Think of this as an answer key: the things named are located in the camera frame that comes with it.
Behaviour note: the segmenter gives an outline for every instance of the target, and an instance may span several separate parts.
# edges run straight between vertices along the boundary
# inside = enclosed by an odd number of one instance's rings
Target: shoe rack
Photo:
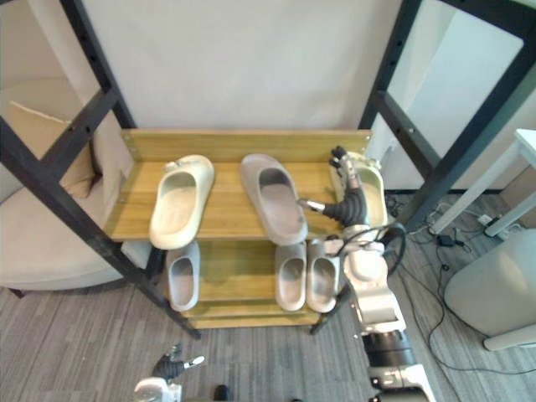
[[[276,304],[275,246],[242,188],[240,161],[249,153],[278,159],[301,197],[335,201],[327,160],[342,145],[362,152],[368,130],[216,131],[124,130],[135,164],[124,183],[105,232],[116,241],[148,240],[157,185],[166,162],[189,154],[212,161],[215,180],[197,240],[201,249],[199,302],[184,312],[199,328],[310,325],[318,314],[307,306],[285,312]],[[339,231],[338,224],[306,211],[309,238]]]

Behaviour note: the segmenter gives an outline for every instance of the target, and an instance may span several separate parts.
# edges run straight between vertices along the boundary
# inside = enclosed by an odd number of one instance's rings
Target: black metal frame
[[[384,52],[359,128],[371,128],[378,115],[385,119],[413,164],[425,179],[412,202],[401,211],[399,221],[410,229],[417,226],[465,172],[510,116],[527,98],[536,83],[536,10],[509,0],[439,0],[470,13],[523,40],[518,52],[490,95],[443,158],[423,137],[411,119],[388,92],[389,83],[419,11],[421,0],[402,0],[398,17]],[[109,110],[123,128],[136,124],[132,118],[81,0],[60,0],[75,35],[84,50],[100,90],[73,123],[39,161],[0,119],[2,162],[54,214],[99,253],[127,280],[137,285],[155,304],[194,338],[200,338],[187,318],[173,311],[152,280],[162,270],[163,252],[153,249],[145,271],[135,267],[121,252],[121,244],[110,239],[83,209],[63,190],[59,180]],[[338,295],[338,306],[348,289]],[[329,316],[321,316],[313,332]]]
[[[108,237],[59,185],[59,180],[93,137],[95,129],[110,110],[114,111],[121,127],[136,126],[82,2],[61,0],[61,5],[80,41],[100,89],[41,160],[32,154],[7,122],[0,118],[0,162],[127,281],[135,284],[149,300],[162,308],[191,337],[200,339],[201,332],[186,317],[175,312],[169,306],[166,297],[153,284],[154,276],[162,270],[163,252],[153,248],[147,268],[139,269],[122,253],[121,243],[116,243]]]
[[[398,221],[419,226],[471,166],[536,86],[536,10],[508,0],[439,0],[523,40],[523,47],[443,158],[389,95],[388,87],[415,21],[420,0],[403,0],[359,128],[371,128],[378,113],[425,180]]]

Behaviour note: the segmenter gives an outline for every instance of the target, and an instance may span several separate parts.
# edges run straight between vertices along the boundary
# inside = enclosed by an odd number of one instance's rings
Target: cable
[[[406,267],[401,264],[400,265],[402,267],[402,269],[407,272],[413,279],[414,281],[417,281],[419,282],[434,298],[437,302],[439,302],[439,299],[437,298],[437,296],[434,294],[434,292],[432,290],[430,290],[428,288],[428,286],[426,286],[424,283],[422,283],[421,281],[419,281],[415,276],[413,276],[413,274],[411,272],[409,272]],[[400,282],[402,283],[402,287],[404,288],[405,290],[405,293],[408,295],[408,300],[410,301],[410,305],[411,305],[411,312],[413,314],[413,319],[415,320],[415,324],[417,325],[417,328],[419,329],[419,332],[420,332],[420,335],[422,336],[422,340],[426,343],[426,338],[425,338],[425,334],[422,330],[422,328],[420,327],[420,324],[419,324],[419,320],[417,319],[417,316],[416,316],[416,308],[415,308],[415,304],[413,302],[413,298],[410,296],[410,292],[408,290],[408,286],[407,284],[405,283],[405,280],[402,276],[400,276]],[[445,377],[446,379],[446,382],[449,384],[449,386],[451,387],[452,391],[454,392],[454,395],[456,396],[456,399],[458,399],[459,402],[461,402],[461,397],[460,395],[458,394],[458,391],[456,389],[456,387],[454,386],[454,384],[452,383],[452,380],[449,378],[448,375],[446,375],[446,372],[445,370],[443,369],[443,367],[439,364],[439,362],[437,360],[434,359],[434,362],[435,364],[437,364],[437,367],[439,367],[439,370],[441,370],[441,372],[443,373],[443,377]]]
[[[425,285],[421,280],[419,280],[415,275],[413,275],[404,266],[404,264],[400,264],[400,266],[402,267],[402,270],[404,270],[404,272],[408,273],[408,275],[411,277],[411,279],[413,279],[415,282],[417,282],[420,286],[422,286],[428,293],[430,293],[433,296],[433,298],[435,299],[435,301],[439,304],[439,306],[441,308],[441,318],[440,318],[440,320],[434,325],[434,327],[430,330],[430,332],[428,332],[428,335],[426,336],[425,335],[425,330],[421,326],[421,320],[417,317],[415,303],[414,303],[413,297],[411,296],[411,294],[409,292],[409,288],[407,286],[407,283],[405,282],[405,280],[404,280],[404,278],[402,276],[400,277],[400,281],[402,282],[402,286],[405,289],[405,292],[408,295],[408,298],[410,300],[411,312],[413,314],[413,318],[415,319],[415,323],[417,325],[417,328],[419,329],[420,335],[423,337],[423,340],[425,340],[426,347],[430,351],[430,354],[431,354],[432,358],[440,366],[443,366],[443,367],[446,367],[448,369],[458,371],[458,372],[483,372],[483,373],[494,373],[494,374],[501,374],[501,375],[521,375],[521,374],[530,374],[530,373],[536,372],[536,368],[531,368],[529,370],[522,370],[522,371],[516,371],[516,372],[502,371],[502,370],[497,370],[497,369],[494,369],[494,368],[483,368],[483,367],[470,367],[470,368],[465,368],[464,367],[464,368],[461,368],[461,367],[456,367],[456,366],[454,366],[454,365],[452,365],[450,363],[445,362],[437,354],[437,352],[433,349],[432,344],[431,344],[431,341],[433,340],[433,336],[434,336],[435,331],[445,321],[446,311],[451,312],[450,309],[446,308],[446,304],[444,303],[444,301],[441,298],[441,296],[438,296],[438,295],[440,295],[439,289],[441,288],[441,275],[442,275],[443,269],[441,268],[441,270],[440,270],[440,275],[439,275],[439,280],[438,280],[438,287],[437,287],[438,293],[435,294],[427,285]],[[454,317],[459,319],[459,317],[456,314],[453,314],[453,315],[454,315]],[[468,326],[467,323],[464,322],[463,320],[460,320],[460,321],[463,324],[465,324],[466,326]]]
[[[402,258],[404,257],[404,253],[405,253],[405,229],[404,229],[404,226],[402,224],[399,224],[398,222],[395,222],[393,224],[384,224],[382,226],[368,228],[366,230],[362,230],[361,232],[351,235],[349,238],[343,241],[343,245],[341,245],[341,247],[338,249],[335,256],[340,257],[341,254],[344,252],[344,249],[346,248],[346,246],[350,242],[352,242],[352,240],[358,238],[359,236],[365,235],[367,233],[374,232],[375,230],[377,230],[377,233],[374,239],[369,240],[362,245],[369,245],[371,243],[378,241],[379,234],[383,230],[384,230],[384,236],[382,238],[382,243],[384,243],[384,245],[389,244],[391,241],[393,241],[397,237],[400,238],[400,247],[399,247],[399,252],[397,253],[397,259],[394,262],[393,266],[387,272],[387,277],[390,277],[391,275],[394,274],[394,272],[399,267],[399,264],[402,261]]]

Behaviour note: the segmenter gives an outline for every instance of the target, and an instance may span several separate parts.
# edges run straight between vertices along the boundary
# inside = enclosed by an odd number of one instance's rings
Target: white slide sandal
[[[307,247],[307,305],[315,312],[335,307],[339,258],[326,256],[324,242],[312,240]]]
[[[188,246],[170,250],[166,255],[169,305],[176,312],[194,307],[199,299],[199,246],[193,241]]]
[[[165,167],[152,211],[149,240],[162,250],[191,243],[198,233],[204,205],[214,183],[214,166],[206,157],[188,155]]]
[[[276,301],[288,312],[305,304],[306,251],[305,243],[276,247]]]
[[[364,196],[367,200],[368,224],[370,227],[387,224],[389,216],[385,208],[384,180],[379,172],[379,162],[367,159],[356,152],[348,152],[348,155],[355,163],[363,185]],[[340,203],[344,198],[345,183],[341,182],[335,167],[330,166],[329,171],[337,195],[337,202]]]

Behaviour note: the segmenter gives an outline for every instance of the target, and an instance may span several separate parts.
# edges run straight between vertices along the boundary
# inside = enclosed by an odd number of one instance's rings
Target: white table
[[[527,159],[527,161],[536,168],[536,130],[516,130],[515,142],[477,181],[475,181],[470,188],[467,189],[454,205],[452,205],[452,207],[450,207],[449,210],[431,226],[430,231],[434,234],[439,234],[450,222],[461,214],[469,204],[482,194],[519,155]],[[489,226],[485,230],[486,235],[496,235],[501,230],[507,228],[514,220],[523,216],[534,207],[536,207],[536,191],[530,194],[524,201],[505,214],[497,222]]]

